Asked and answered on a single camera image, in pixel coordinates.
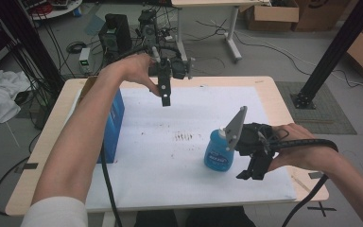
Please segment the large closed cardboard box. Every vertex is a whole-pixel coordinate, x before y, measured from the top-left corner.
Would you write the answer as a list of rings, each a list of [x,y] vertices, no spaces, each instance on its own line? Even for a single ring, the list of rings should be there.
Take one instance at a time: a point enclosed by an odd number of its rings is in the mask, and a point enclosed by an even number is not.
[[[328,31],[335,27],[351,0],[295,0],[299,22],[292,25],[297,32]]]

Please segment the person's left hand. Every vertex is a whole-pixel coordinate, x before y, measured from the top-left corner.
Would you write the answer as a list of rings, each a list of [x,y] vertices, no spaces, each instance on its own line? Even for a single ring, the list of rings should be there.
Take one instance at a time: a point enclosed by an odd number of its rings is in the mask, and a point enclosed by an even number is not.
[[[153,63],[148,54],[128,56],[115,64],[120,69],[122,81],[135,82],[144,85],[155,96],[160,96],[157,85],[149,78],[148,68]]]

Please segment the grey computer tower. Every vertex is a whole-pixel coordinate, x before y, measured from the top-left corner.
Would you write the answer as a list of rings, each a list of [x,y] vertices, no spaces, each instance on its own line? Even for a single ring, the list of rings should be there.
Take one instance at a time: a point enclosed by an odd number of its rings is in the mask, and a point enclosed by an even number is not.
[[[158,44],[157,11],[155,9],[143,9],[138,18],[140,33],[145,45],[154,46]]]

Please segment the white cloth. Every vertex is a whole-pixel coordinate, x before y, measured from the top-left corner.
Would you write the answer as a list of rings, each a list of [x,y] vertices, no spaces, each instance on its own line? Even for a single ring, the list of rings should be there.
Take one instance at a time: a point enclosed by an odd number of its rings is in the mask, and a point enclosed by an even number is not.
[[[5,123],[20,112],[15,98],[30,88],[26,74],[0,70],[0,124]]]

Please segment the blue cardboard box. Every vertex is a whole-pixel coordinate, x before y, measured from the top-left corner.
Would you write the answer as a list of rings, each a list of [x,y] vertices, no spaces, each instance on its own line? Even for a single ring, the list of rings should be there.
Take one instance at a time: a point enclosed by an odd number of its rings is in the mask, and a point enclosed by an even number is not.
[[[97,77],[88,77],[82,89],[79,90],[79,95],[76,97],[76,106],[88,94]],[[117,144],[122,127],[123,116],[125,112],[125,105],[120,90],[117,90],[114,99],[112,100],[111,110],[107,117],[107,122],[104,130],[103,148],[105,154],[105,162],[113,164],[115,153],[117,151]]]

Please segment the black metal post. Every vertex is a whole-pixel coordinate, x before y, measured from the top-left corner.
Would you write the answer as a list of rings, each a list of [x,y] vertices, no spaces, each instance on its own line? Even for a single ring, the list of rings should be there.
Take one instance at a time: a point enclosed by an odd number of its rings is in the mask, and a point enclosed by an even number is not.
[[[296,109],[311,109],[313,99],[363,29],[363,0],[359,0],[338,31],[308,81],[291,99]]]

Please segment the person's right hand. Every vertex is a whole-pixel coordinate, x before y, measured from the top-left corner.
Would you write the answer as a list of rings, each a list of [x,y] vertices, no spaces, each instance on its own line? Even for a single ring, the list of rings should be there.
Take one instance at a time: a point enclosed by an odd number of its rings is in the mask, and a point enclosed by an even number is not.
[[[282,141],[315,139],[309,130],[295,123],[274,126],[273,129]],[[337,157],[338,153],[335,150],[323,146],[282,148],[268,170],[272,171],[281,166],[295,166],[307,170],[328,172]]]

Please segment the white desk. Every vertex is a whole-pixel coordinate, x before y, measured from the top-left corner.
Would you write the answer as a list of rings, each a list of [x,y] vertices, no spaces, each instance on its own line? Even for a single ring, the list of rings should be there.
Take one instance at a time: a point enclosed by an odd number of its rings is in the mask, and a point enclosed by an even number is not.
[[[232,51],[233,59],[240,61],[242,56],[233,40],[235,24],[239,9],[243,7],[251,7],[258,5],[269,5],[269,0],[171,0],[172,6],[177,9],[177,35],[176,45],[181,52],[181,59],[187,61],[187,56],[182,42],[182,9],[189,7],[219,7],[219,6],[231,6],[231,21],[227,32],[224,34],[226,44]]]

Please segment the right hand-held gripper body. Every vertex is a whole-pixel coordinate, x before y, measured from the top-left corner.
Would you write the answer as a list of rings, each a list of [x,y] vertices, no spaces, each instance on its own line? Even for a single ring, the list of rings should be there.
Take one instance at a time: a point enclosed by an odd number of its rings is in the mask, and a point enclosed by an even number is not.
[[[242,106],[224,128],[227,150],[236,150],[241,156],[273,158],[275,150],[270,146],[274,136],[272,127],[259,123],[245,124],[247,110],[247,106]]]

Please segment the small white power supply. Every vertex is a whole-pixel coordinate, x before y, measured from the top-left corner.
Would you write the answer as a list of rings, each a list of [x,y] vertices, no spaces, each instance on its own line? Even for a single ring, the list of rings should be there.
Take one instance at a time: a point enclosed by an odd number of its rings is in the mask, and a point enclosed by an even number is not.
[[[90,63],[90,48],[85,47],[80,51],[79,59],[78,59],[80,71],[84,74],[89,74],[92,72],[91,63]]]

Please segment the blue plastic bottle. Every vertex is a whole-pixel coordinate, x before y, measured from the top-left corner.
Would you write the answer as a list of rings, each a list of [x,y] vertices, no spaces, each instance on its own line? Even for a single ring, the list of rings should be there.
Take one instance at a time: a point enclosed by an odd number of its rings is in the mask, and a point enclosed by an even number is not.
[[[228,171],[233,164],[234,151],[229,149],[223,129],[211,132],[204,154],[204,164],[215,171]]]

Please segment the round white table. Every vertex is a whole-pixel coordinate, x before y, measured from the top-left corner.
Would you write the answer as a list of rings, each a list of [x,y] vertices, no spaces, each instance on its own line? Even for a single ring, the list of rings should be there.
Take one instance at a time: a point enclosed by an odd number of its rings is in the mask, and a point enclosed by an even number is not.
[[[79,9],[82,0],[19,0],[19,2],[33,20],[44,20]]]

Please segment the small open cardboard box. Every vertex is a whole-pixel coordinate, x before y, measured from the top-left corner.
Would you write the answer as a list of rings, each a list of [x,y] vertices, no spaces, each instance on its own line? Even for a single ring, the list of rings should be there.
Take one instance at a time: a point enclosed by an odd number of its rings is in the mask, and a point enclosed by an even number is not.
[[[285,32],[299,22],[299,6],[295,0],[269,0],[246,10],[247,28],[252,31]]]

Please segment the white paper sheet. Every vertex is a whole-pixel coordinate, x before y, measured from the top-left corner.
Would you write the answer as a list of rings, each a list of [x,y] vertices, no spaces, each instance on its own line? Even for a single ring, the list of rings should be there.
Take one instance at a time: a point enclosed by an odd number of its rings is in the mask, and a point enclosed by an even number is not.
[[[121,91],[125,112],[113,164],[95,168],[86,207],[106,211],[189,208],[293,201],[296,192],[285,168],[261,181],[240,180],[248,157],[235,156],[226,172],[204,164],[212,131],[226,126],[242,106],[247,122],[268,118],[254,87],[198,85],[175,88],[171,105],[144,88]],[[107,173],[110,180],[103,178]]]

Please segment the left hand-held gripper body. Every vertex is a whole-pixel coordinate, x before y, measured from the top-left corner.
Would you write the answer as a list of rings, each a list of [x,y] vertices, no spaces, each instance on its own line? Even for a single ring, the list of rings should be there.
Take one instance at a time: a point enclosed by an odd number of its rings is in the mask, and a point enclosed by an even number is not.
[[[163,49],[174,52],[175,56],[172,58],[162,56],[161,51]],[[192,60],[184,61],[181,52],[177,48],[171,46],[152,46],[151,57],[155,61],[155,64],[151,67],[152,76],[160,76],[160,71],[168,68],[169,75],[174,79],[191,78]]]

